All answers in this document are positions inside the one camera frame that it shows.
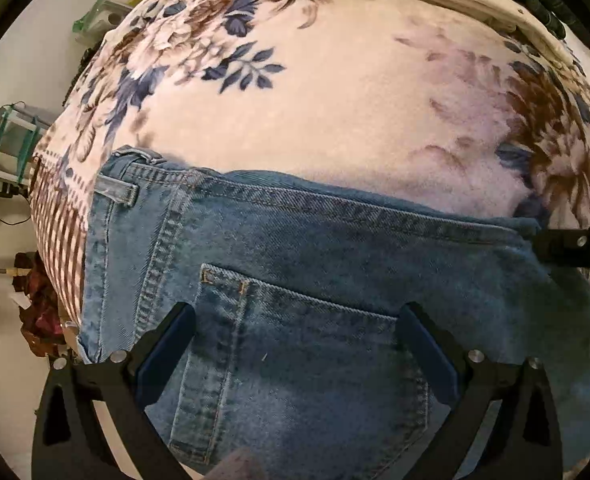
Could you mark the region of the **green white plastic rack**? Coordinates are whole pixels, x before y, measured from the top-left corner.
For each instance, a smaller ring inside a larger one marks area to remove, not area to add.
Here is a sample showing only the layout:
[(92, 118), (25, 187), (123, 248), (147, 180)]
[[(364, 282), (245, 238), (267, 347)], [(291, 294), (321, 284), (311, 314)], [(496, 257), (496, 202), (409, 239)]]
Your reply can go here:
[(27, 197), (35, 148), (55, 120), (24, 101), (0, 105), (0, 198)]

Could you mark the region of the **floral fleece bed blanket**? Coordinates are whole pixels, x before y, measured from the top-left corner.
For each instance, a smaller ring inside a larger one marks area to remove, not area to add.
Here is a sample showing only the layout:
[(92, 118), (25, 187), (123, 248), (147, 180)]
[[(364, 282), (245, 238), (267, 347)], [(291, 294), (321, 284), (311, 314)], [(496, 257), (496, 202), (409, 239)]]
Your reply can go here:
[(39, 142), (38, 248), (82, 316), (92, 188), (124, 145), (269, 170), (475, 218), (590, 226), (590, 49), (422, 0), (142, 0)]

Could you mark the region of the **green plastic box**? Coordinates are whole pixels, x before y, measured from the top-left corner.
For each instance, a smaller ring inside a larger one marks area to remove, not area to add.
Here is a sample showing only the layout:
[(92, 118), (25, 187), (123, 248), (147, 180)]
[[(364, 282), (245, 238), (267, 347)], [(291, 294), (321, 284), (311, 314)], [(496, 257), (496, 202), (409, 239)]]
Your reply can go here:
[(113, 0), (96, 0), (91, 9), (74, 21), (72, 33), (79, 44), (92, 47), (107, 32), (115, 29), (132, 10), (131, 6)]

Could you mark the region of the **blue denim jeans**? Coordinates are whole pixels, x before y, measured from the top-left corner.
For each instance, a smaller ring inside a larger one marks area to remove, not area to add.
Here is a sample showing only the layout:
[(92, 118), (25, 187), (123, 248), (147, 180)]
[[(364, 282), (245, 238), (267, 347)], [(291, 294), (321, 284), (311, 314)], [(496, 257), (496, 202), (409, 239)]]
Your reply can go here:
[(414, 301), (467, 349), (543, 362), (572, 465), (590, 454), (590, 283), (538, 261), (538, 229), (121, 148), (94, 185), (79, 349), (101, 362), (186, 302), (196, 332), (147, 409), (179, 462), (244, 450), (271, 479), (384, 479), (447, 415), (395, 334)]

